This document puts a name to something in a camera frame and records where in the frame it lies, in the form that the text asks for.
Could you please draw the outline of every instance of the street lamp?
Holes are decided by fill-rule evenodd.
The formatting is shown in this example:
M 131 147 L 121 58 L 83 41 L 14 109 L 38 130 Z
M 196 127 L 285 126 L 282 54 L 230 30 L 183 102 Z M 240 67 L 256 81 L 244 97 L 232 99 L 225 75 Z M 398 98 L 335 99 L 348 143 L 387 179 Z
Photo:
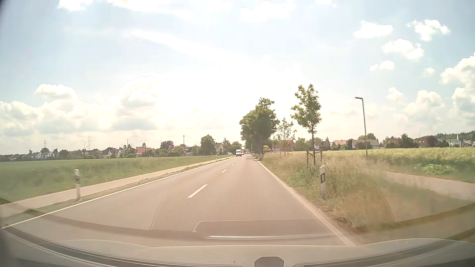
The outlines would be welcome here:
M 368 147 L 367 147 L 367 141 L 366 138 L 368 138 L 366 134 L 366 117 L 364 115 L 364 100 L 362 97 L 355 97 L 356 99 L 361 99 L 361 103 L 363 104 L 363 123 L 364 123 L 364 149 L 366 150 L 366 160 L 368 160 Z

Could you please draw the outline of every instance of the green field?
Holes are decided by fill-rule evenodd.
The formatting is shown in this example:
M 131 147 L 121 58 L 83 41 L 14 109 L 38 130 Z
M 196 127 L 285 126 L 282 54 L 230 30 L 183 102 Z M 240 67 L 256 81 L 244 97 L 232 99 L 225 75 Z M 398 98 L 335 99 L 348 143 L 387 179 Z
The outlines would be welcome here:
M 80 170 L 81 186 L 87 186 L 214 159 L 215 156 L 184 156 L 0 162 L 0 198 L 5 203 L 72 189 L 74 169 Z
M 323 156 L 358 155 L 364 150 L 325 151 Z M 368 150 L 374 167 L 390 172 L 475 182 L 475 148 L 395 148 Z

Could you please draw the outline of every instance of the red roof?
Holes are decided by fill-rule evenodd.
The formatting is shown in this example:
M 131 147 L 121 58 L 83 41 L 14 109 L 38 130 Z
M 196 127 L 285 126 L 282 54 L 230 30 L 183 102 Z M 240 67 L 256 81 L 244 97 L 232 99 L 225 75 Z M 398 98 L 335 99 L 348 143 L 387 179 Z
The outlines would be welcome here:
M 335 142 L 335 145 L 346 145 L 346 142 L 348 142 L 348 140 L 335 140 L 333 142 Z
M 150 147 L 139 147 L 137 148 L 137 154 L 142 154 L 143 152 L 149 150 Z
M 294 148 L 294 147 L 295 147 L 294 141 L 292 141 L 292 140 L 289 141 L 289 147 L 290 147 L 290 148 Z M 282 144 L 281 144 L 281 143 L 276 143 L 276 144 L 274 145 L 274 148 L 282 148 Z

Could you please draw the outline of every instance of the asphalt road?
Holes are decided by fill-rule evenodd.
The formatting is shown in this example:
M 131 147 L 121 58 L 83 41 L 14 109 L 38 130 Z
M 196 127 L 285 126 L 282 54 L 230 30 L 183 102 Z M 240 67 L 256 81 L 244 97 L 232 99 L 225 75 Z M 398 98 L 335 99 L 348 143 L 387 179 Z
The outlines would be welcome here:
M 101 239 L 144 246 L 345 245 L 250 155 L 12 227 L 54 242 Z

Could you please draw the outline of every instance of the white solid edge line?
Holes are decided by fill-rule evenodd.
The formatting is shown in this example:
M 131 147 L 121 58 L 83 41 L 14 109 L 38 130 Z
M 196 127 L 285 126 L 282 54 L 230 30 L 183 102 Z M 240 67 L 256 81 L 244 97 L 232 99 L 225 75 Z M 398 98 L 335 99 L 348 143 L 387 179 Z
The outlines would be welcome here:
M 348 237 L 346 237 L 344 234 L 340 232 L 331 222 L 327 220 L 327 218 L 320 212 L 318 212 L 312 204 L 310 204 L 307 200 L 302 198 L 294 189 L 286 185 L 282 180 L 280 180 L 275 174 L 273 174 L 266 166 L 264 166 L 261 162 L 258 161 L 258 163 L 264 167 L 271 175 L 274 177 L 285 189 L 287 189 L 296 199 L 298 199 L 315 217 L 320 219 L 320 221 L 330 229 L 330 231 L 333 232 L 345 245 L 347 246 L 356 246 L 353 241 L 351 241 Z
M 97 197 L 97 198 L 95 198 L 95 199 L 87 200 L 87 201 L 84 201 L 84 202 L 81 202 L 81 203 L 78 203 L 78 204 L 74 204 L 74 205 L 71 205 L 71 206 L 68 206 L 68 207 L 64 207 L 64 208 L 62 208 L 62 209 L 50 211 L 50 212 L 48 212 L 48 213 L 44 213 L 44 214 L 38 215 L 38 216 L 36 216 L 36 217 L 30 218 L 30 219 L 26 219 L 26 220 L 23 220 L 23 221 L 19 221 L 19 222 L 16 222 L 16 223 L 12 223 L 12 224 L 9 224 L 9 225 L 0 227 L 0 229 L 5 229 L 5 228 L 11 227 L 11 226 L 15 226 L 15 225 L 18 225 L 18 224 L 23 223 L 23 222 L 31 221 L 31 220 L 33 220 L 33 219 L 40 218 L 40 217 L 43 217 L 43 216 L 46 216 L 46 215 L 49 215 L 49 214 L 52 214 L 52 213 L 55 213 L 55 212 L 58 212 L 58 211 L 66 210 L 66 209 L 69 209 L 69 208 L 72 208 L 72 207 L 75 207 L 75 206 L 79 206 L 79 205 L 81 205 L 81 204 L 85 204 L 85 203 L 88 203 L 88 202 L 91 202 L 91 201 L 94 201 L 94 200 L 98 200 L 98 199 L 101 199 L 101 198 L 105 198 L 105 197 L 108 197 L 108 196 L 115 195 L 115 194 L 120 193 L 120 192 L 124 192 L 124 191 L 130 190 L 130 189 L 133 189 L 133 188 L 137 188 L 137 187 L 139 187 L 139 186 L 143 186 L 143 185 L 146 185 L 146 184 L 149 184 L 149 183 L 153 183 L 153 182 L 156 182 L 156 181 L 160 181 L 160 180 L 163 180 L 163 179 L 167 179 L 167 178 L 170 178 L 170 177 L 173 177 L 173 176 L 175 176 L 175 175 L 179 175 L 179 174 L 182 174 L 182 173 L 185 173 L 185 172 L 190 172 L 190 171 L 199 169 L 199 168 L 201 168 L 201 167 L 205 167 L 205 166 L 211 165 L 211 164 L 213 164 L 213 163 L 216 163 L 216 162 L 211 162 L 210 164 L 203 165 L 203 166 L 200 166 L 200 167 L 196 167 L 196 168 L 191 169 L 191 170 L 187 170 L 187 171 L 184 171 L 184 172 L 176 173 L 176 174 L 173 174 L 173 175 L 170 175 L 170 176 L 167 176 L 167 177 L 163 177 L 163 178 L 160 178 L 160 179 L 157 179 L 157 180 L 153 180 L 153 181 L 150 181 L 150 182 L 146 182 L 146 183 L 143 183 L 143 184 L 139 184 L 139 185 L 136 185 L 136 186 L 132 186 L 132 187 L 130 187 L 130 188 L 126 188 L 126 189 L 123 189 L 123 190 L 120 190 L 120 191 L 117 191 L 117 192 L 114 192 L 114 193 L 110 193 L 110 194 L 107 194 L 107 195 L 104 195 L 104 196 L 101 196 L 101 197 Z
M 196 190 L 193 194 L 191 194 L 190 196 L 188 196 L 187 198 L 192 198 L 194 195 L 198 194 L 199 191 L 201 191 L 201 189 L 205 188 L 208 184 L 205 184 L 203 185 L 202 187 L 198 188 L 198 190 Z

